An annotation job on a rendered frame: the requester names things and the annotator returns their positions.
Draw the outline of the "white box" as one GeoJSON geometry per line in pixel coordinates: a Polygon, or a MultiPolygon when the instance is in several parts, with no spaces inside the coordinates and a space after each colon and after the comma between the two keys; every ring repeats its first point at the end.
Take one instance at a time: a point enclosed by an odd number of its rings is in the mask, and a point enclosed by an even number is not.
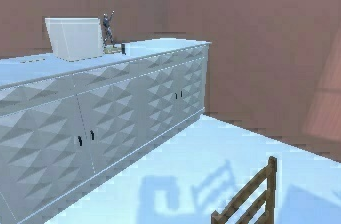
{"type": "Polygon", "coordinates": [[[99,18],[46,18],[45,24],[56,57],[77,61],[104,54],[99,18]]]}

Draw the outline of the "grey figure statuette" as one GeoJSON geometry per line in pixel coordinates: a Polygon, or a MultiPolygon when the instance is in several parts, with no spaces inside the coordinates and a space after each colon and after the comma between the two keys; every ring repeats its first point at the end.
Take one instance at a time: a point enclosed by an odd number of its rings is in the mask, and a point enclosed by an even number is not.
{"type": "MultiPolygon", "coordinates": [[[[113,49],[117,49],[118,47],[116,46],[114,37],[113,37],[113,32],[112,32],[112,28],[111,28],[111,20],[113,18],[115,11],[112,11],[111,15],[108,15],[107,13],[103,14],[103,27],[104,27],[104,31],[105,31],[105,37],[103,39],[103,45],[104,47],[107,47],[107,43],[110,42],[112,45],[113,49]]],[[[118,48],[121,52],[124,51],[123,46],[120,46],[118,48]]]]}

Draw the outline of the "white faceted sideboard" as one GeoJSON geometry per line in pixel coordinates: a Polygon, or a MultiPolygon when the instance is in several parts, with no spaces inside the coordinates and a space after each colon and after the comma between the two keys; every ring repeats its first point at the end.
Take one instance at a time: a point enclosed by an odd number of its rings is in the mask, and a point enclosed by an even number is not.
{"type": "Polygon", "coordinates": [[[0,224],[45,224],[197,121],[209,44],[0,60],[0,224]]]}

